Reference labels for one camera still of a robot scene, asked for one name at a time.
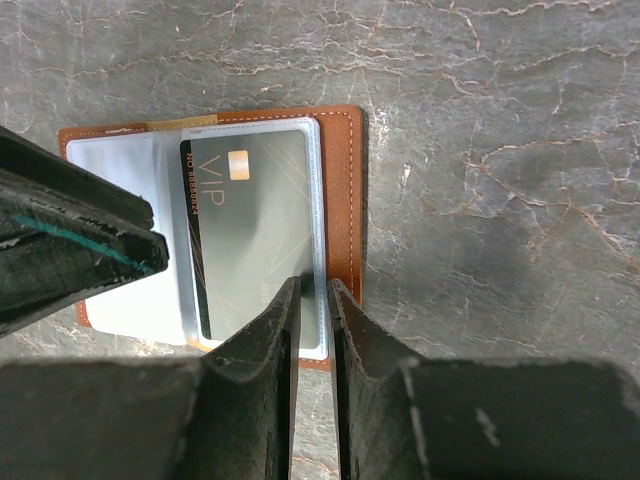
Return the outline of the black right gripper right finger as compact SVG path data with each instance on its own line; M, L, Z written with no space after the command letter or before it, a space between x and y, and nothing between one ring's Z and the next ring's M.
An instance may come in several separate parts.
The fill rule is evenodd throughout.
M635 479L639 386L553 357L430 359L330 283L344 479Z

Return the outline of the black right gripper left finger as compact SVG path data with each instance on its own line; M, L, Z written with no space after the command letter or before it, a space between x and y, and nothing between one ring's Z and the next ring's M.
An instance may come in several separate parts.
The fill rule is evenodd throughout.
M301 281L200 357L1 365L5 479L287 479Z

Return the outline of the dark VIP card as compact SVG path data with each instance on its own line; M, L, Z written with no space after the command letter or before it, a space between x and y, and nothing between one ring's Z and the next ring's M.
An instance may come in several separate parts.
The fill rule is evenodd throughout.
M228 340L297 276L301 352L319 356L326 270L317 122L193 129L180 153L202 342Z

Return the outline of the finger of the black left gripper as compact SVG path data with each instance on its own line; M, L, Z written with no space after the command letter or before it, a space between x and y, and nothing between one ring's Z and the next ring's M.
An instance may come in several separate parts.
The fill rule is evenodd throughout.
M1 170L150 230L150 204L1 127Z
M168 260L162 235L2 171L2 334L163 272Z

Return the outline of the brown leather card holder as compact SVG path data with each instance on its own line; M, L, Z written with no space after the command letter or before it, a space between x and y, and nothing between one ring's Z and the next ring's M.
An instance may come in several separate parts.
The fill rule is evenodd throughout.
M142 197L154 212L154 229L169 247L166 271L133 285L94 296L76 307L80 324L140 340L211 350L199 335L191 240L180 144L193 129L249 122L314 119L319 128L326 295L324 350L304 367L329 366L327 284L342 281L352 295L362 293L363 122L353 105L294 107L227 112L157 122L64 128L61 156Z

